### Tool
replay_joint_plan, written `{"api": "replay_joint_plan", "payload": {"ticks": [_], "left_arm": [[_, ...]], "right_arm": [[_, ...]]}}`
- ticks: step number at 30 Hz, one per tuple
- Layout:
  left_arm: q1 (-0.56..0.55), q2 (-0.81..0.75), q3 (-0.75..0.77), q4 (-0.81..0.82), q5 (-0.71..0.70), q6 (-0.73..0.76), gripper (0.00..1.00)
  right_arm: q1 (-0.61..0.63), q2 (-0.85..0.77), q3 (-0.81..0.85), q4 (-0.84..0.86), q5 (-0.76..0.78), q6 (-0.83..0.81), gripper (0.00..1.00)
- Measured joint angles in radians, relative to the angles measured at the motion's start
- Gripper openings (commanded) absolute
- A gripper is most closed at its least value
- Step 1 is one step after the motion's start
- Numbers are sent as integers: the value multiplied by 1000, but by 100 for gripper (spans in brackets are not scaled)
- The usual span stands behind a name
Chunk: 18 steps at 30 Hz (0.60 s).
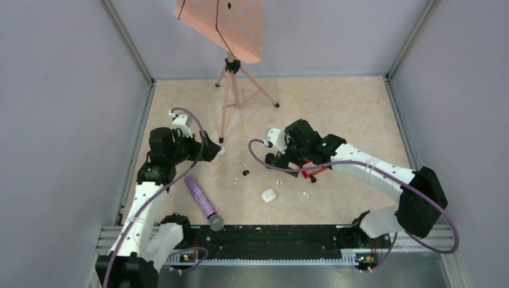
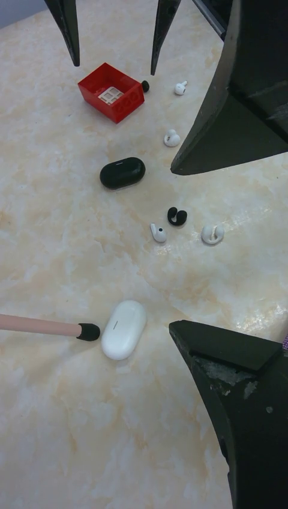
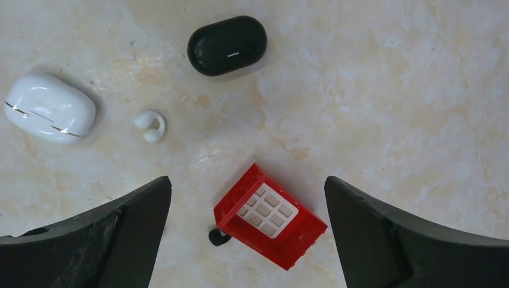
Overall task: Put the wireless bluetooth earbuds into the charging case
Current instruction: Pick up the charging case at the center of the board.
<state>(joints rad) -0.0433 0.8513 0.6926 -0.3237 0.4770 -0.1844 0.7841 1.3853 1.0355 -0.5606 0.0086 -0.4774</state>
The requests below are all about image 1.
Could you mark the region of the white earbud charging case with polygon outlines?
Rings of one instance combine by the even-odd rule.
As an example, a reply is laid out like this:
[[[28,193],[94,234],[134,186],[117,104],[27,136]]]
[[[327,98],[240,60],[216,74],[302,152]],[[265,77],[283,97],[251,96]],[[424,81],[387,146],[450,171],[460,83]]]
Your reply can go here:
[[[264,192],[261,193],[261,199],[264,203],[271,203],[274,201],[277,197],[277,194],[272,189],[267,189]]]

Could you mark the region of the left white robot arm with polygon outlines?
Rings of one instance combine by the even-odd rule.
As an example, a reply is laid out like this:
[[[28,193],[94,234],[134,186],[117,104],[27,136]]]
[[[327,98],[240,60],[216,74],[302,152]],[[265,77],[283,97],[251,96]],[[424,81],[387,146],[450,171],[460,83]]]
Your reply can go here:
[[[154,223],[170,186],[182,179],[177,165],[191,161],[211,162],[224,152],[206,131],[200,140],[183,135],[181,129],[156,128],[149,134],[149,152],[137,173],[134,199],[116,241],[99,256],[95,271],[102,287],[157,287],[159,273],[175,247],[185,248],[192,231],[176,222]]]

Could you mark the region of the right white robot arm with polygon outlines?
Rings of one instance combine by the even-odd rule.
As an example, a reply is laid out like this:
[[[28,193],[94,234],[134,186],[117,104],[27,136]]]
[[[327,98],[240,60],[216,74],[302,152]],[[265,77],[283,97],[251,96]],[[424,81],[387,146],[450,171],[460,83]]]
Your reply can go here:
[[[434,201],[441,209],[447,198],[434,170],[422,167],[412,170],[396,166],[360,151],[334,134],[321,137],[310,124],[299,119],[284,130],[267,130],[264,144],[275,147],[277,154],[269,164],[289,169],[289,164],[302,168],[312,163],[321,168],[343,172],[362,179],[384,192],[396,204],[359,216],[354,224],[352,240],[359,247],[368,247],[378,236],[405,231],[414,236],[428,236],[441,213],[422,196]]]

